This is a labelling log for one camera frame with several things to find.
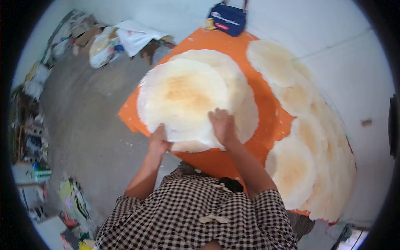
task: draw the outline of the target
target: table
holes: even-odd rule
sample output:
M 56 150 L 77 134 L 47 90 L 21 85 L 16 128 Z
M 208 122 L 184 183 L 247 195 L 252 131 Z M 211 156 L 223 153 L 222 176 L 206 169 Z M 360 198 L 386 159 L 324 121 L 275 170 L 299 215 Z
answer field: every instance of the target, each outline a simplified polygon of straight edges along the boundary
M 281 107 L 272 94 L 268 83 L 248 62 L 246 49 L 247 45 L 253 40 L 258 40 L 258 38 L 248 32 L 243 32 L 238 37 L 232 37 L 219 30 L 208 31 L 199 28 L 171 50 L 158 64 L 163 64 L 172 56 L 191 49 L 217 50 L 229 55 L 240 66 L 248 84 L 252 87 L 259 111 L 260 122 L 258 128 L 254 136 L 244 146 L 264 166 L 266 155 L 273 147 L 274 141 L 281 140 L 290 134 L 290 124 L 293 117 Z M 133 132 L 140 131 L 149 136 L 150 133 L 140 122 L 136 111 L 138 93 L 139 87 L 128 97 L 118 115 Z M 245 186 L 233 162 L 224 151 L 213 148 L 200 153 L 173 153 L 185 162 L 215 178 L 230 177 L 231 179 L 237 179 Z M 307 211 L 294 210 L 294 212 L 303 215 L 309 214 Z

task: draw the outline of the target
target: toasted spot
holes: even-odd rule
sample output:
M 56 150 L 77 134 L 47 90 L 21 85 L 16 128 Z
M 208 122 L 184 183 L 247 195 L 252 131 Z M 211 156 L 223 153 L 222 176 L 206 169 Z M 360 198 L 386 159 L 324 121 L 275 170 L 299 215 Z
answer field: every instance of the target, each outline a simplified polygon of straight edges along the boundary
M 173 102 L 181 102 L 188 108 L 209 109 L 212 102 L 198 89 L 187 84 L 194 76 L 170 77 L 166 80 L 165 98 Z

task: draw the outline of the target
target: champion logo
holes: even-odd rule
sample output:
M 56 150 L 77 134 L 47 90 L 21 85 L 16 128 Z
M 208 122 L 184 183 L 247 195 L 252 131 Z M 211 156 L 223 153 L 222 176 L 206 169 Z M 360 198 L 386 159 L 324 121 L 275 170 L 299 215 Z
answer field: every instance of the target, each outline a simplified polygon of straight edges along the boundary
M 228 20 L 228 19 L 223 18 L 223 17 L 221 16 L 221 14 L 219 14 L 218 12 L 213 11 L 213 12 L 211 12 L 210 14 L 211 14 L 211 16 L 213 16 L 213 17 L 216 17 L 216 18 L 218 18 L 218 19 L 224 20 L 227 24 L 234 24 L 234 25 L 240 26 L 240 24 L 238 24 L 238 23 L 235 22 L 235 21 L 232 21 L 232 20 Z

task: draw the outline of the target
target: checkered shirt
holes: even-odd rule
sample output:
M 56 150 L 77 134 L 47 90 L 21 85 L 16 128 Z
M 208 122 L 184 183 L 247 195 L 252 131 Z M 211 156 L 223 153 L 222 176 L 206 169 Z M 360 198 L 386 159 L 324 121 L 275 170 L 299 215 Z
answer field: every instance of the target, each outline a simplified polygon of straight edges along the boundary
M 172 173 L 145 200 L 120 196 L 100 227 L 95 249 L 200 249 L 211 240 L 222 249 L 297 249 L 277 191 L 251 200 L 216 183 L 212 177 Z M 210 214 L 229 222 L 199 222 Z

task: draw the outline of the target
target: concrete floor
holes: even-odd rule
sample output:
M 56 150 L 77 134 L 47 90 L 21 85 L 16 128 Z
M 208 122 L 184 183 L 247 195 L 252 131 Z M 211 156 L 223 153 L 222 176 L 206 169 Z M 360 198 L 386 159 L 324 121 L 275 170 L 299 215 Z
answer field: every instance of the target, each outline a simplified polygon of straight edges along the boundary
M 73 176 L 82 185 L 97 225 L 113 210 L 147 151 L 147 138 L 132 133 L 117 113 L 150 68 L 139 56 L 130 60 L 123 53 L 93 69 L 71 51 L 53 67 L 40 97 L 49 139 L 51 206 L 62 206 L 60 180 Z M 166 154 L 156 186 L 179 162 Z

